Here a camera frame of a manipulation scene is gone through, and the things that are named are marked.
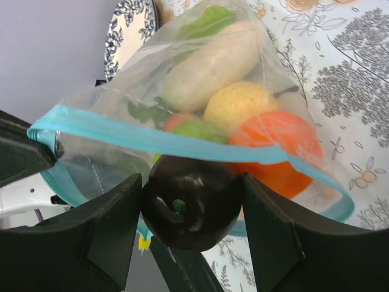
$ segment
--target plate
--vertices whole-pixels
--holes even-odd
[[[198,0],[157,0],[161,23]],[[345,223],[389,227],[389,5],[386,0],[248,0],[304,92],[336,178],[355,204]],[[325,204],[321,197],[310,202]],[[255,292],[249,246],[204,252],[225,291]]]
[[[110,81],[158,27],[153,0],[120,0],[105,41],[105,78]]]

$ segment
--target cable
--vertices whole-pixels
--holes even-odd
[[[36,217],[38,217],[38,221],[42,222],[43,221],[42,212],[39,209],[35,209],[34,212],[35,212]]]

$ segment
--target toy fruit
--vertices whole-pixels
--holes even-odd
[[[223,130],[210,123],[197,119],[188,119],[181,122],[178,126],[174,127],[170,133],[219,144],[228,144],[229,142],[229,137]],[[155,163],[160,156],[161,154],[156,154],[153,162]]]
[[[260,59],[266,31],[258,23],[237,21],[178,63],[166,75],[161,98],[172,109],[203,109],[212,95],[241,80]]]
[[[170,132],[173,128],[178,126],[180,123],[189,120],[198,119],[194,114],[173,114],[165,121],[164,131]]]
[[[236,82],[211,97],[204,120],[231,133],[251,117],[277,108],[277,99],[263,86]]]
[[[162,155],[143,187],[141,212],[167,246],[206,251],[235,224],[243,192],[242,177],[223,162]]]
[[[192,40],[214,35],[236,20],[236,13],[222,6],[210,6],[206,8],[202,16],[180,28],[177,40]]]
[[[287,154],[297,155],[312,165],[323,161],[323,150],[315,130],[301,117],[284,111],[260,114],[243,123],[232,135],[230,145],[269,147],[278,144]],[[249,172],[286,198],[293,198],[312,178],[299,173],[289,162],[272,165],[239,163],[241,172]]]

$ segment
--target plastic bag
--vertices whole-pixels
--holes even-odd
[[[246,3],[205,0],[164,25],[111,82],[62,101],[29,130],[58,158],[43,177],[73,206],[158,154],[236,162],[337,221],[354,204],[333,177],[299,87]],[[245,235],[243,216],[232,230]]]

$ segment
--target green stem spot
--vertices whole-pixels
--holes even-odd
[[[177,213],[183,213],[187,209],[187,205],[185,204],[184,201],[180,199],[176,199],[173,201],[173,209]]]

